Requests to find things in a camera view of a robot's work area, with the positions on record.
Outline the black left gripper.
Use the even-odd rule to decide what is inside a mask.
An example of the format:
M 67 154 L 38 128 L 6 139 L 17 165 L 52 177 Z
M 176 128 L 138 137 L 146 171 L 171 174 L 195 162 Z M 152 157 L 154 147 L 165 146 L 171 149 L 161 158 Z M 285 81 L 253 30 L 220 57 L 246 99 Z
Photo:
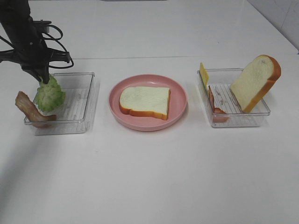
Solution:
M 13 62 L 21 65 L 38 82 L 50 80 L 50 48 L 43 39 L 20 39 L 13 41 Z

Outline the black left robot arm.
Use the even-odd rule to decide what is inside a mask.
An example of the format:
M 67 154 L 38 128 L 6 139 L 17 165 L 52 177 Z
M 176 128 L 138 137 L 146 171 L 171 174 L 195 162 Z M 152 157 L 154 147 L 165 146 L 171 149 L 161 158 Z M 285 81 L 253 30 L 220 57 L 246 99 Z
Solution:
M 2 0 L 0 23 L 12 45 L 0 53 L 0 61 L 17 63 L 38 82 L 49 82 L 50 51 L 30 16 L 27 0 Z

